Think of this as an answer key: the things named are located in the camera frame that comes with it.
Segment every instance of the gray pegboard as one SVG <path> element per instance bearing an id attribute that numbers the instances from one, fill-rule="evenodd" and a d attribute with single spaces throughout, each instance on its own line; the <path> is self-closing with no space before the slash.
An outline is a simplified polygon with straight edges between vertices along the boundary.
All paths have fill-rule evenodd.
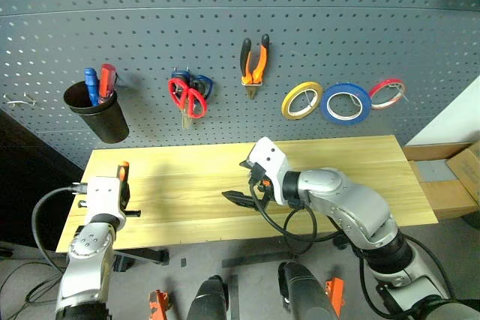
<path id="1" fill-rule="evenodd" d="M 471 11 L 480 9 L 479 0 L 102 1 L 1 0 L 0 5 L 0 14 L 8 14 L 0 15 L 2 93 L 17 99 L 26 91 L 38 101 L 34 108 L 1 107 L 80 166 L 94 148 L 261 136 L 394 133 L 405 143 L 479 73 L 480 13 Z M 461 10 L 437 9 L 442 7 Z M 264 32 L 271 38 L 268 68 L 252 101 L 240 85 L 238 56 L 246 36 L 257 52 Z M 100 142 L 63 103 L 64 90 L 83 79 L 83 68 L 98 69 L 105 61 L 118 69 L 119 102 L 130 128 L 117 145 Z M 167 94 L 174 66 L 215 81 L 207 116 L 190 130 L 180 129 L 180 112 Z M 313 80 L 324 88 L 354 82 L 369 90 L 387 77 L 407 83 L 408 102 L 372 111 L 355 126 L 328 123 L 319 110 L 300 121 L 280 114 L 285 94 L 300 82 Z M 340 104 L 344 110 L 349 106 Z"/>

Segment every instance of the blue tape roll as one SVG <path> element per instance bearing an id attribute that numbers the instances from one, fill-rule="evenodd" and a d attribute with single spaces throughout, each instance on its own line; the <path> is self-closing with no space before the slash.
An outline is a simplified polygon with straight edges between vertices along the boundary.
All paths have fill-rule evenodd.
<path id="1" fill-rule="evenodd" d="M 335 95 L 348 94 L 352 95 L 361 104 L 360 110 L 351 116 L 342 116 L 336 114 L 330 108 L 330 101 Z M 342 82 L 335 84 L 323 92 L 322 101 L 320 102 L 320 111 L 323 116 L 332 123 L 338 125 L 354 125 L 368 117 L 370 109 L 372 107 L 372 101 L 368 96 L 368 93 L 360 86 L 351 84 L 349 82 Z"/>

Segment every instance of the pliers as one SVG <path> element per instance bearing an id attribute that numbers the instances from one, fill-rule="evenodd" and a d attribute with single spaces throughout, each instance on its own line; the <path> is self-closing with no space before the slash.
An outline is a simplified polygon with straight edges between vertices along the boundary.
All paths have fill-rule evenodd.
<path id="1" fill-rule="evenodd" d="M 262 36 L 262 43 L 260 44 L 260 59 L 253 73 L 250 72 L 250 58 L 252 42 L 250 38 L 246 37 L 241 45 L 240 53 L 240 70 L 241 83 L 247 90 L 247 95 L 250 99 L 255 98 L 257 86 L 263 83 L 263 71 L 267 65 L 267 58 L 269 54 L 270 38 L 268 34 Z"/>

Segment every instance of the wooden table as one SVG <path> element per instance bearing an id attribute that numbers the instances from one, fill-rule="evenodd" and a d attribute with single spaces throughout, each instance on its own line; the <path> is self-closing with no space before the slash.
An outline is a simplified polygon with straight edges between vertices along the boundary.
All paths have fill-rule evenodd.
<path id="1" fill-rule="evenodd" d="M 276 142 L 294 170 L 335 167 L 355 182 L 375 189 L 390 204 L 400 226 L 436 223 L 427 199 L 394 136 L 366 136 Z M 128 210 L 141 210 L 118 232 L 115 249 L 159 247 L 279 235 L 257 212 L 226 200 L 221 192 L 248 193 L 248 170 L 239 166 L 253 143 L 192 145 L 163 148 L 95 150 L 82 181 L 92 176 L 116 176 L 117 164 L 130 163 Z M 66 252 L 86 209 L 77 196 L 65 223 L 57 251 Z M 288 207 L 271 203 L 271 217 L 283 224 Z M 331 231 L 317 214 L 319 232 Z M 307 214 L 296 214 L 289 230 L 311 232 Z"/>

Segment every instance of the black cup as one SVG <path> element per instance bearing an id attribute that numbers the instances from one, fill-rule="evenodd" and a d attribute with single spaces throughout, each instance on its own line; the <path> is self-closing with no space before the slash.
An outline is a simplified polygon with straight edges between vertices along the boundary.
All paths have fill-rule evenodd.
<path id="1" fill-rule="evenodd" d="M 63 99 L 73 112 L 80 115 L 102 142 L 113 144 L 128 136 L 128 126 L 119 105 L 117 93 L 102 104 L 92 106 L 89 90 L 84 82 L 68 88 Z"/>

